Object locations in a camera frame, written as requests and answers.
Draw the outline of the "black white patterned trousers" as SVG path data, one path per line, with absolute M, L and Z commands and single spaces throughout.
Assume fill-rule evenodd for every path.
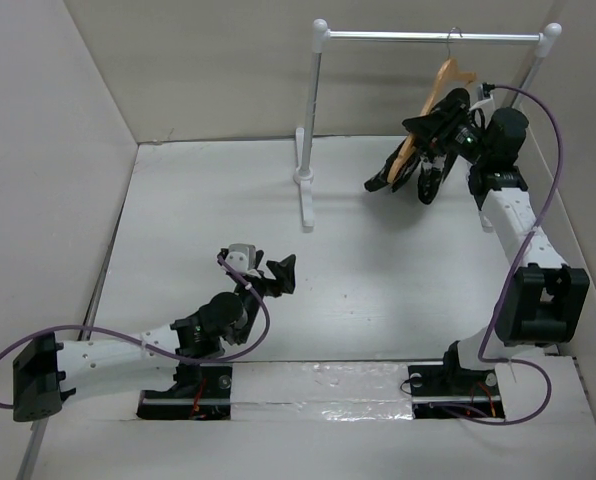
M 462 87 L 455 88 L 450 92 L 467 92 L 469 94 L 467 89 Z M 418 173 L 418 199 L 423 204 L 428 205 L 437 196 L 441 184 L 446 179 L 458 156 L 434 153 L 430 145 L 415 145 L 409 133 L 406 138 L 413 142 L 414 151 L 405 159 L 402 166 L 396 167 L 395 180 L 390 182 L 388 173 L 396 166 L 397 152 L 393 152 L 387 158 L 382 169 L 364 183 L 364 189 L 368 192 L 375 192 L 388 187 L 395 192 L 404 187 L 414 173 Z

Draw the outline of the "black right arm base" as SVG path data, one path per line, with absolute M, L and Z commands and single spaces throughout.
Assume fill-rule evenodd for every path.
M 410 397 L 415 419 L 505 418 L 495 371 L 462 369 L 455 352 L 409 364 L 399 388 Z

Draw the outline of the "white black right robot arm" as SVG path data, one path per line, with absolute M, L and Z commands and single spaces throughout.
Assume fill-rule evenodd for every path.
M 529 127 L 522 112 L 504 107 L 485 117 L 466 89 L 455 88 L 428 114 L 403 125 L 426 158 L 469 163 L 469 192 L 510 263 L 489 325 L 454 342 L 445 355 L 440 381 L 449 392 L 461 394 L 475 384 L 476 371 L 528 348 L 570 342 L 590 279 L 584 269 L 568 264 L 542 228 L 556 191 L 549 191 L 540 211 L 532 208 L 516 164 Z

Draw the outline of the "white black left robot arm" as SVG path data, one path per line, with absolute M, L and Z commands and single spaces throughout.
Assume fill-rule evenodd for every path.
M 45 330 L 24 340 L 12 362 L 14 421 L 48 418 L 70 399 L 151 390 L 157 378 L 165 379 L 175 396 L 195 394 L 203 382 L 202 364 L 227 360 L 227 346 L 243 353 L 255 349 L 248 338 L 257 316 L 269 314 L 265 298 L 295 290 L 296 256 L 280 261 L 263 256 L 252 245 L 222 249 L 217 262 L 234 289 L 161 327 L 133 334 L 96 327 L 96 338 L 87 341 L 60 341 Z

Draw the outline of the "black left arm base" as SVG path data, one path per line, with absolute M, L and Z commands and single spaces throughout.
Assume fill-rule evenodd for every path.
M 230 420 L 232 376 L 232 364 L 185 366 L 168 390 L 141 392 L 136 416 L 150 421 Z

